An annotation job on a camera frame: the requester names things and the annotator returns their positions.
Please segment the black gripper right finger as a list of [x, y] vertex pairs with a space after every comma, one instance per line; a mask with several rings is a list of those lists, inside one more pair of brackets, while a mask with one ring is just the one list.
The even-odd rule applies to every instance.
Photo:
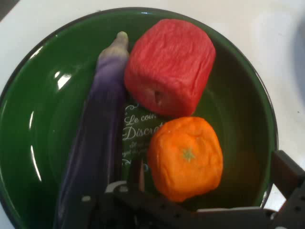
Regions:
[[272, 156], [272, 177], [285, 202], [273, 219], [273, 229], [305, 227], [305, 171], [283, 150]]

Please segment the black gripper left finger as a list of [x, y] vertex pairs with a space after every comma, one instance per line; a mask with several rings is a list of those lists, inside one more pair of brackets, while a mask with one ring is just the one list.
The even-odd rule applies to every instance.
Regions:
[[82, 202], [82, 229], [195, 229], [198, 215], [164, 198], [144, 192], [143, 162], [132, 162], [126, 183], [118, 181], [121, 163], [113, 160], [97, 166], [93, 174], [91, 200]]

